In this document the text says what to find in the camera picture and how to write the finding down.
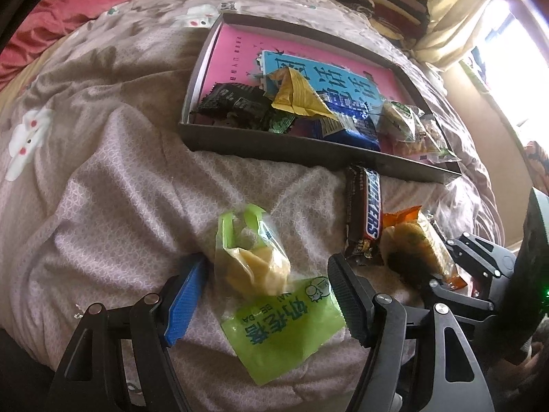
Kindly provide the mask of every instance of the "bed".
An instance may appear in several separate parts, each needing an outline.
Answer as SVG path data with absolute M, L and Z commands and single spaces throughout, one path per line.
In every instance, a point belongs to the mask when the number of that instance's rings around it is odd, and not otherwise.
M 181 255 L 212 260 L 217 219 L 228 209 L 255 203 L 269 211 L 305 277 L 325 274 L 328 257 L 343 248 L 342 172 L 190 152 L 177 134 L 208 34 L 180 19 L 194 6 L 227 2 L 236 3 L 229 10 L 338 35 L 402 66 L 437 115 L 463 176 L 446 186 L 382 177 L 384 211 L 421 204 L 449 237 L 469 231 L 504 242 L 465 125 L 366 17 L 333 0 L 130 0 L 74 30 L 29 78 L 7 87 L 10 95 L 0 93 L 0 326 L 38 362 L 57 367 L 93 302 L 133 304 L 176 273 Z M 377 290 L 417 301 L 385 267 L 362 272 Z M 209 283 L 170 351 L 193 410 L 318 410 L 321 401 L 344 409 L 367 357 L 348 330 L 258 387 L 221 331 L 218 302 Z M 131 346 L 124 348 L 139 402 Z

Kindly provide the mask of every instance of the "blue gripper pad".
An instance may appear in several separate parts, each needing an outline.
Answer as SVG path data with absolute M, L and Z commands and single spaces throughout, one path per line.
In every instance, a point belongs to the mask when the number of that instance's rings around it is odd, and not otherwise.
M 204 254 L 184 257 L 179 275 L 168 279 L 162 288 L 157 320 L 165 346 L 171 347 L 185 335 L 208 279 L 208 264 Z

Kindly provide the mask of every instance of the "pink blanket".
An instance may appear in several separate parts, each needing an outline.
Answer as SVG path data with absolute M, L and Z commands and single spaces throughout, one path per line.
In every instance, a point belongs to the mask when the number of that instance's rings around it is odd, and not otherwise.
M 128 0 L 41 0 L 0 54 L 0 90 L 64 35 Z

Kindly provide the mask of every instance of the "tray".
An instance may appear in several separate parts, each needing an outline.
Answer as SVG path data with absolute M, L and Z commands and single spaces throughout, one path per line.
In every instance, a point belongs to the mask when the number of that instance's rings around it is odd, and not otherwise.
M 344 61 L 359 62 L 371 71 L 383 94 L 403 103 L 418 106 L 426 114 L 431 113 L 427 102 L 402 68 L 366 48 L 298 24 L 245 14 L 224 13 L 212 26 L 202 47 L 183 103 L 179 134 L 190 150 L 208 150 L 242 158 L 293 162 L 309 167 L 323 166 L 330 170 L 341 170 L 352 162 L 360 162 L 385 176 L 408 181 L 447 184 L 461 175 L 456 162 L 428 165 L 383 152 L 324 140 L 194 123 L 196 119 L 192 110 L 203 95 L 210 91 L 213 83 L 212 79 L 207 77 L 207 70 L 224 25 L 252 35 L 267 35 L 270 38 L 279 39 L 282 44 L 288 41 L 299 43 L 302 50 L 310 49 L 317 54 L 322 50 L 327 56 L 337 54 L 344 57 Z M 226 45 L 218 47 L 227 49 Z M 248 83 L 242 80 L 245 80 L 244 76 L 241 76 L 237 82 Z M 384 88 L 381 87 L 379 80 L 382 81 Z

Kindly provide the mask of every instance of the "window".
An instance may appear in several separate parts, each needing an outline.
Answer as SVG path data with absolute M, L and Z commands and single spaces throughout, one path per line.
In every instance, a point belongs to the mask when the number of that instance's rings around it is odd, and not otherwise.
M 549 150 L 549 66 L 502 0 L 485 12 L 490 33 L 478 45 L 480 74 L 523 144 Z

